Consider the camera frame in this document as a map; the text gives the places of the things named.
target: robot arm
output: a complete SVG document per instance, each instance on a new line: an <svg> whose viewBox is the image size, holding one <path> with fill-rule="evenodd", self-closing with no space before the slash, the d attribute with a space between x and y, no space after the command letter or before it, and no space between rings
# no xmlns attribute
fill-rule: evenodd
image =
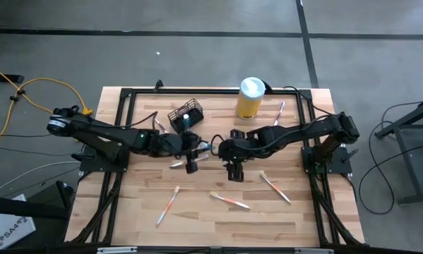
<svg viewBox="0 0 423 254"><path fill-rule="evenodd" d="M78 113L78 109L77 106L55 109L49 118L47 130L53 135L75 138L111 162L119 158L122 150L150 157L186 155L186 171L191 174L197 171L195 158L207 150L197 149L203 141L190 131L177 135L160 134L153 129L119 128Z"/></svg>
<svg viewBox="0 0 423 254"><path fill-rule="evenodd" d="M322 144L313 147L315 163L325 164L332 159L333 151L342 143L352 144L359 137L351 116L346 116L344 112L318 120L288 128L265 126L248 133L232 130L231 138L220 143L218 152L218 157L227 162L228 179L243 181L242 162L268 158L290 143L328 135Z"/></svg>

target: concrete floor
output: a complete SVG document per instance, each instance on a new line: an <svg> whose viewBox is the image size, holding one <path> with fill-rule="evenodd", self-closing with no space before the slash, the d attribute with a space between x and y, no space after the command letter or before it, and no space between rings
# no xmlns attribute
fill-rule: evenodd
<svg viewBox="0 0 423 254"><path fill-rule="evenodd" d="M423 34L423 0L303 0L309 32ZM301 32L294 0L0 0L0 27L156 31ZM353 181L374 165L368 135L383 110L423 99L423 40L311 40L319 87L330 88L336 111L352 115L361 133L352 159ZM0 70L26 80L50 77L66 81L96 109L102 86L235 86L247 76L272 86L311 87L300 38L235 37L85 37L0 35ZM45 107L77 104L64 87L37 83L27 88ZM0 84L0 130L14 89ZM388 119L411 107L392 110ZM8 134L46 133L48 115L22 101L14 109ZM81 147L68 138L2 138L0 147L66 154ZM380 161L399 151L389 140L373 141ZM0 150L0 185L27 170L65 157ZM5 195L74 165L52 167L3 189ZM397 197L412 194L401 157L382 169ZM60 180L74 186L77 172ZM24 190L32 195L44 187ZM378 172L365 182L362 195L373 210L391 200ZM398 207L384 216L359 204L366 242L373 246L423 251L423 203Z"/></svg>

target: black stand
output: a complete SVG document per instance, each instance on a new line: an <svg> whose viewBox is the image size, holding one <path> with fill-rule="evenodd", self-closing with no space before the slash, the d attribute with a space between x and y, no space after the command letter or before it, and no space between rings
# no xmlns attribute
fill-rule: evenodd
<svg viewBox="0 0 423 254"><path fill-rule="evenodd" d="M386 126L382 131L375 133L377 138L395 134L401 152L404 153L404 162L416 194L399 199L399 205L423 202L423 149L411 150L415 147L423 146L423 125L412 125L420 119L423 119L423 104Z"/></svg>
<svg viewBox="0 0 423 254"><path fill-rule="evenodd" d="M14 74L4 74L9 80L14 83L21 83L25 80L25 77L22 75L14 75ZM0 83L6 83L7 80L0 75Z"/></svg>
<svg viewBox="0 0 423 254"><path fill-rule="evenodd" d="M64 192L59 187L60 198L66 202ZM9 200L0 198L0 214L13 214L15 216L42 217L50 219L69 219L70 206L65 203L64 207L45 205L41 203L24 202L19 200Z"/></svg>

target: yellow container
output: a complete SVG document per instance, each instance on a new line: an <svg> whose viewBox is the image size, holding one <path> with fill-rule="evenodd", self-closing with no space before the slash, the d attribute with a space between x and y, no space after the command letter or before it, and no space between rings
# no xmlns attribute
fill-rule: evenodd
<svg viewBox="0 0 423 254"><path fill-rule="evenodd" d="M265 84L259 78L246 78L239 86L237 116L244 120L255 117L265 94Z"/></svg>

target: wooden tabletop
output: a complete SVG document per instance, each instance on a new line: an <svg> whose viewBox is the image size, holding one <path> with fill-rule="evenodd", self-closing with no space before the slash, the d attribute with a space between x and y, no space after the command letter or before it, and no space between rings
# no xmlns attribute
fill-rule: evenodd
<svg viewBox="0 0 423 254"><path fill-rule="evenodd" d="M114 123L121 87L104 87L96 119ZM314 104L333 111L330 91L313 89ZM224 138L237 128L250 131L273 125L281 101L285 110L279 125L299 123L296 101L290 95L266 95L257 117L250 121L235 115L236 95L137 95L133 122L158 111L157 119L171 132L168 113L179 108L192 97L203 107L204 120L193 131L204 140L219 133ZM147 121L138 128L151 128ZM288 145L268 159L244 163L244 182L227 180L223 162L210 156L198 163L199 171L186 174L185 169L169 169L178 162L170 158L150 158L131 155L128 171L124 174L117 208L113 245L132 246L264 246L315 247L318 234L309 179L304 174L300 148L302 142ZM264 171L268 178L291 200L283 201L259 176ZM103 173L91 173L78 187L66 241L79 234L97 209ZM329 176L330 191L336 214L359 241L363 242L362 228L350 184L340 175ZM172 197L175 186L181 189L157 228L156 221ZM242 202L247 211L209 195L215 191L225 198ZM104 216L102 236L107 224ZM327 216L323 216L326 236L330 240Z"/></svg>

